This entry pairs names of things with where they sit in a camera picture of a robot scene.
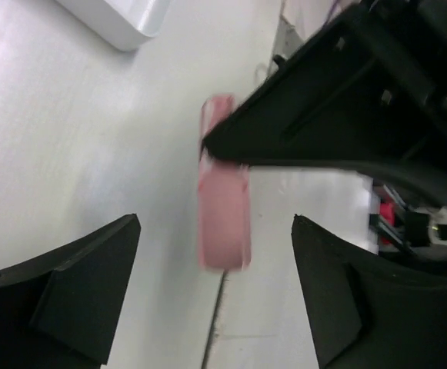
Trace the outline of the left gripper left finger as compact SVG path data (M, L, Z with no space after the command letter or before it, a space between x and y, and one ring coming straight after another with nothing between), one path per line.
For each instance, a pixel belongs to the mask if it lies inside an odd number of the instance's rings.
M0 270L0 368L107 364L141 225L127 214Z

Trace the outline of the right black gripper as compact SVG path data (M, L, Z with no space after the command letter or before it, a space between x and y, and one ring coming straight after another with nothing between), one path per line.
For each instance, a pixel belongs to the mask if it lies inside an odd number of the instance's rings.
M341 42L360 42L390 76L389 91L420 110L420 120L401 116L396 124L429 142L420 154L397 159L343 150L327 155L325 166L378 175L447 205L447 1L360 1L330 15L322 31L338 27L345 28Z

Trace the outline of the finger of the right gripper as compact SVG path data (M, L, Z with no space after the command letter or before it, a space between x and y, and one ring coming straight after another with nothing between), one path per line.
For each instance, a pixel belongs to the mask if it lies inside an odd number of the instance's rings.
M399 137L380 103L390 80L383 62L396 41L376 15L339 16L208 133L203 147L250 166L399 166Z

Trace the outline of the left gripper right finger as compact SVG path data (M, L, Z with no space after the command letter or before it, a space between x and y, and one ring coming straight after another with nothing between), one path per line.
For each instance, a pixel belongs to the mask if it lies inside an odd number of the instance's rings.
M292 246L321 368L447 368L447 261L384 258L301 215Z

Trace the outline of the pink pastel highlighter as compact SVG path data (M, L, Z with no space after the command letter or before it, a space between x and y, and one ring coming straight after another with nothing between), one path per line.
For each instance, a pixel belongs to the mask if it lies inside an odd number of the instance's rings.
M198 161L198 259L215 271L241 271L252 258L249 171L211 158Z

